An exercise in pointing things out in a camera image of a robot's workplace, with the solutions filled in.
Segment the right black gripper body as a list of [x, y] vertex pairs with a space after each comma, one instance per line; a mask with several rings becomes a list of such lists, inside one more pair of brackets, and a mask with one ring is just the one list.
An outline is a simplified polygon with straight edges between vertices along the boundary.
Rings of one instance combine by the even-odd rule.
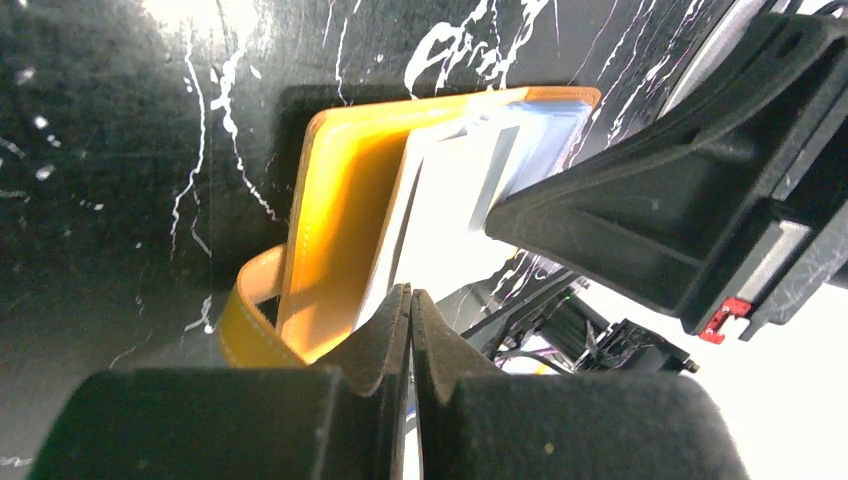
[[706, 178], [685, 223], [699, 271], [682, 325], [722, 342], [783, 324], [847, 259], [847, 103], [772, 101], [720, 128], [688, 131]]

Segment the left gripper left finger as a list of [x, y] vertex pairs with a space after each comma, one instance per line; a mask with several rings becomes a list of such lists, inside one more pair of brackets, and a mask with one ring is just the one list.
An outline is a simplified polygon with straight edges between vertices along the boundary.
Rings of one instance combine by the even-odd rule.
[[409, 373], [411, 300], [410, 285], [391, 287], [372, 317], [311, 367], [339, 370], [362, 397], [402, 390]]

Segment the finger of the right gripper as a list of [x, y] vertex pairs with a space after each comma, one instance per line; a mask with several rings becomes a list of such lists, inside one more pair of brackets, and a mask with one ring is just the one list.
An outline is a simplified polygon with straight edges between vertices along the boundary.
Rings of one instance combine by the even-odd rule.
[[809, 186], [846, 115], [846, 21], [760, 15], [676, 107], [511, 195], [485, 231], [680, 318], [717, 296], [755, 207]]

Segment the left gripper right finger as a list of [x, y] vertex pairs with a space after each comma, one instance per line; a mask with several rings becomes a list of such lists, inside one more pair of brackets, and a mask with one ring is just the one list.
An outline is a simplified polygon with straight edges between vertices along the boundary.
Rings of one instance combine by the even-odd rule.
[[444, 407], [466, 377], [505, 376], [444, 320], [427, 291], [411, 298], [414, 377], [420, 407]]

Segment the orange leather card holder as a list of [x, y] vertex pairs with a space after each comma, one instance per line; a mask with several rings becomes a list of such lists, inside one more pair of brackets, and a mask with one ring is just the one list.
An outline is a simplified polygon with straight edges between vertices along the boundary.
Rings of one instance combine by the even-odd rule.
[[301, 367], [345, 340], [363, 303], [410, 133], [518, 101], [594, 107], [593, 87], [531, 86], [331, 108], [309, 122], [285, 244], [240, 270], [218, 326], [235, 367]]

